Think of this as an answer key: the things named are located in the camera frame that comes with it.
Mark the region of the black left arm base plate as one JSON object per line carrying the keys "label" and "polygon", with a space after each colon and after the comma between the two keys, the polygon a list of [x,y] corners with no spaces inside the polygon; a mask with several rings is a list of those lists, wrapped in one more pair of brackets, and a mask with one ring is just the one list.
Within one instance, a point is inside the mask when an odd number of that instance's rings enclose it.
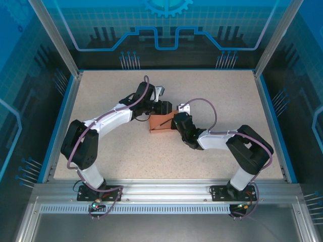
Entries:
{"label": "black left arm base plate", "polygon": [[86,185],[81,185],[78,189],[76,200],[80,202],[94,202],[96,199],[101,199],[103,202],[113,202],[119,193],[120,190],[99,193]]}

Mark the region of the aluminium frame post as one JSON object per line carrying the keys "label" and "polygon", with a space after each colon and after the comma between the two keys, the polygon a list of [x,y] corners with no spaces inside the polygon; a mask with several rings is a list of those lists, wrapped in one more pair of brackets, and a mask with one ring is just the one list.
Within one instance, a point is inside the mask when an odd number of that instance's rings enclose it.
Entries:
{"label": "aluminium frame post", "polygon": [[70,73],[74,78],[80,79],[80,71],[42,0],[28,0],[28,2],[32,6]]}
{"label": "aluminium frame post", "polygon": [[264,71],[265,67],[269,63],[271,57],[273,56],[275,50],[277,49],[282,38],[286,34],[291,22],[293,21],[295,15],[297,14],[299,8],[301,7],[304,0],[291,0],[290,4],[286,8],[276,30],[274,31],[267,47],[265,48],[259,62],[254,70],[255,79],[259,79],[260,75]]}

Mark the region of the grey metal shelf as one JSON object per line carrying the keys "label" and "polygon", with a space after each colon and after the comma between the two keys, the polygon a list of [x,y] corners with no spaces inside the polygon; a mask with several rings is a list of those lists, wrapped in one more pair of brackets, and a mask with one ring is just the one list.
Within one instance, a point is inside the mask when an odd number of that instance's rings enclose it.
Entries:
{"label": "grey metal shelf", "polygon": [[302,204],[259,205],[247,218],[226,214],[43,213],[27,209],[11,242],[323,242]]}

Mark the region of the aluminium mounting rail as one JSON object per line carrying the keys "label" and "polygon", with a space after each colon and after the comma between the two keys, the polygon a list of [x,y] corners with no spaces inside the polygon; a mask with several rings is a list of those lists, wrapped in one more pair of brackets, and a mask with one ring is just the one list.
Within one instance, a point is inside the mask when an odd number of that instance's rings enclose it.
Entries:
{"label": "aluminium mounting rail", "polygon": [[[121,201],[124,204],[208,204],[211,203],[210,186],[226,185],[226,179],[108,179],[108,185],[124,187]],[[31,203],[75,203],[73,180],[53,180],[36,184]],[[293,204],[303,201],[299,184],[282,179],[258,179],[258,200],[263,204]]]}

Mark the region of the orange paper box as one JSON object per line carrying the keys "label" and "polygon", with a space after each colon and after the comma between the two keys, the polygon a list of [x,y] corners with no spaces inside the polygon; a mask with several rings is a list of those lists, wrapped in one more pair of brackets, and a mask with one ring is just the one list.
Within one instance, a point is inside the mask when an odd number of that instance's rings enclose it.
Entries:
{"label": "orange paper box", "polygon": [[[165,115],[151,115],[148,122],[149,122],[149,131],[151,134],[158,134],[158,133],[165,133],[165,132],[171,132],[172,129],[172,121],[174,116],[177,114],[177,110],[173,110],[169,114]],[[172,119],[171,122],[166,123],[165,125],[158,127],[161,123]]]}

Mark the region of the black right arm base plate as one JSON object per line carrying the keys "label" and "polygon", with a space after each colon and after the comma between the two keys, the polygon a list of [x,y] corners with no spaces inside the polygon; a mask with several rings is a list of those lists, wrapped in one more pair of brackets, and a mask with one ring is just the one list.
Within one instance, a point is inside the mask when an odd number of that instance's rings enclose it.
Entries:
{"label": "black right arm base plate", "polygon": [[257,201],[257,193],[255,186],[248,185],[242,191],[228,189],[227,186],[210,186],[209,193],[213,202],[247,202]]}

